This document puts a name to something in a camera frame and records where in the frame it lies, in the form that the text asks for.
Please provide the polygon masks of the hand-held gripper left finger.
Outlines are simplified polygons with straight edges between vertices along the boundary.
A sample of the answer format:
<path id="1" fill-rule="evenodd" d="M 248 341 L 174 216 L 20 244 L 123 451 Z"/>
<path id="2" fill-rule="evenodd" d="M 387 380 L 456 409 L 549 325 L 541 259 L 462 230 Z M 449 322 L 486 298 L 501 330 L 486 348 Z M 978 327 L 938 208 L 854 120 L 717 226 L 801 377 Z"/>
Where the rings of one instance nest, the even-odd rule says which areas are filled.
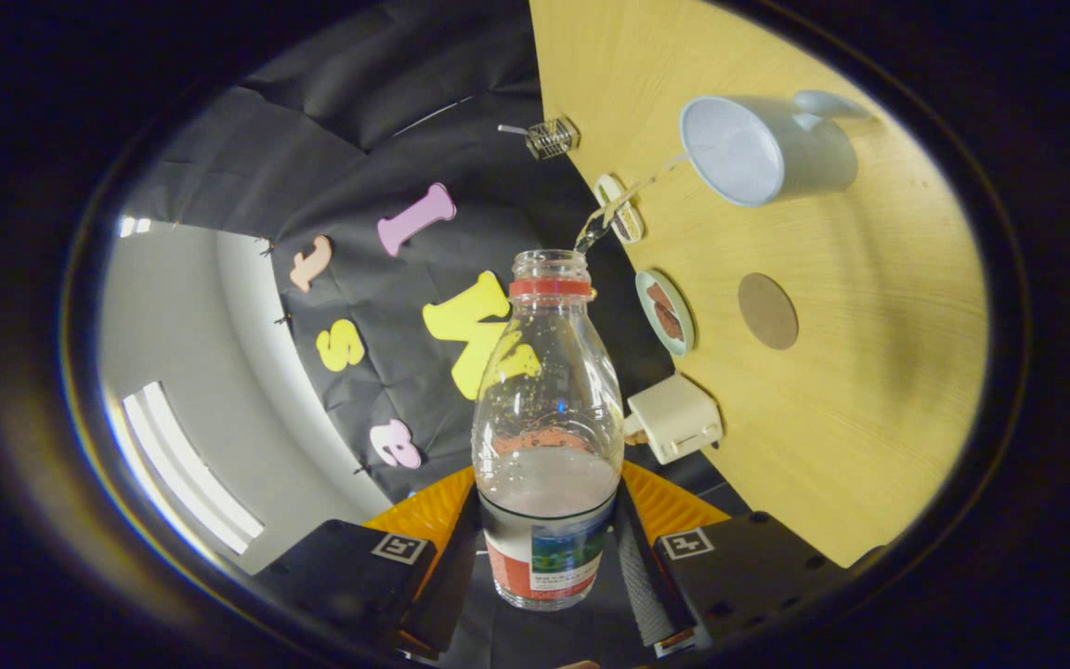
<path id="1" fill-rule="evenodd" d="M 365 524 L 323 521 L 254 580 L 360 642 L 438 656 L 462 618 L 479 518 L 464 467 Z"/>

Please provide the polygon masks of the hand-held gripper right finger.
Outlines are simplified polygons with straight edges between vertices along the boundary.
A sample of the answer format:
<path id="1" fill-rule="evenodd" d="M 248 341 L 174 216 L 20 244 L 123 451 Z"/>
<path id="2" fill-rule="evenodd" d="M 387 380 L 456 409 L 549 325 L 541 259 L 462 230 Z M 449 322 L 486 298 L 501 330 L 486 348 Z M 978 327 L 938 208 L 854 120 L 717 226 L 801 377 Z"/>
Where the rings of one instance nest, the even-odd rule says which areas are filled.
<path id="1" fill-rule="evenodd" d="M 612 524 L 638 634 L 661 657 L 808 630 L 849 606 L 878 558 L 869 549 L 838 563 L 771 514 L 727 514 L 630 462 Z"/>

